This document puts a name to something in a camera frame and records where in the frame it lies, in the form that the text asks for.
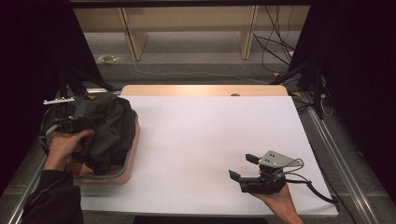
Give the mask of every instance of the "table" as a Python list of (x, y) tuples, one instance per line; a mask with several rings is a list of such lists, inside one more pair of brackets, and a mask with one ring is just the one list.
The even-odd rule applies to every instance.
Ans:
[[(229, 169), (258, 176), (258, 167), (245, 161), (245, 154), (262, 156), (269, 149), (304, 160), (298, 174), (330, 197), (294, 104), (281, 86), (128, 86), (121, 97), (131, 102), (141, 128), (131, 179), (121, 186), (81, 186), (83, 210), (270, 216), (261, 201), (242, 193), (228, 176)], [(300, 215), (338, 215), (306, 186), (290, 184), (290, 191)]]

